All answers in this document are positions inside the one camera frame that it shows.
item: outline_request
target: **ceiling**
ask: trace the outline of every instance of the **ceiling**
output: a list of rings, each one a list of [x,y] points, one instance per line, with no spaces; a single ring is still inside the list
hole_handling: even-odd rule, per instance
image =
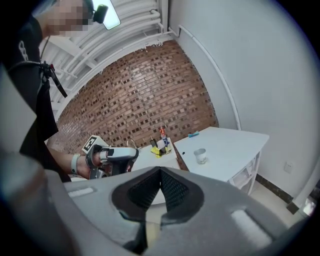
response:
[[[88,78],[107,66],[104,63],[110,56],[135,42],[169,33],[168,0],[112,0],[112,3],[121,21],[119,26],[106,30],[103,24],[95,23],[71,37],[49,38],[42,61],[54,65],[62,87],[69,95],[65,99],[50,79],[51,105],[55,116],[57,112],[62,112],[70,97],[86,84]],[[46,41],[40,44],[40,52]]]

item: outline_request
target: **hand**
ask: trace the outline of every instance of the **hand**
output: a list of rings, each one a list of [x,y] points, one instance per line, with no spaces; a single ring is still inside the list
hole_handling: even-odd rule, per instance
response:
[[[93,164],[95,166],[101,165],[100,163],[100,154],[95,153],[93,155]],[[90,178],[90,167],[87,165],[86,157],[84,155],[80,156],[76,162],[77,173],[83,178],[89,180]]]

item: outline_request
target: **floor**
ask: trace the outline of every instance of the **floor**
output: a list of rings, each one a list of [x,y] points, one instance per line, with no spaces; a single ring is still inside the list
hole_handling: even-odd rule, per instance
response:
[[[287,204],[283,200],[257,181],[253,185],[250,196],[273,212],[288,228],[307,218],[306,214],[301,214],[299,211],[295,214],[289,212],[286,208]],[[166,212],[167,209],[164,203],[152,205],[146,212],[148,246],[151,246],[158,237],[161,216]]]

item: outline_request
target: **black t-shirt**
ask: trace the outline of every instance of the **black t-shirt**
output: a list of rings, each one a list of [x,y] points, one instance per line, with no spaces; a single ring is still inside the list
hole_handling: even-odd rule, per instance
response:
[[[39,63],[41,41],[41,27],[38,21],[31,17],[18,31],[5,52],[3,64],[6,69],[9,70],[15,64],[23,61]],[[8,74],[25,102],[37,116],[22,143],[20,153],[38,160],[45,169],[59,173],[63,182],[71,181],[54,160],[45,144],[45,140],[58,132],[51,107],[49,83],[42,82],[40,68],[35,65],[20,66]]]

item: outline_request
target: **small cup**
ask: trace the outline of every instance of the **small cup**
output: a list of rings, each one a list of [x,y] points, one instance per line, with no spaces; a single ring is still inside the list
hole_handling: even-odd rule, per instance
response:
[[[196,158],[196,162],[199,165],[204,165],[207,162],[207,153],[204,148],[199,148],[193,152]]]

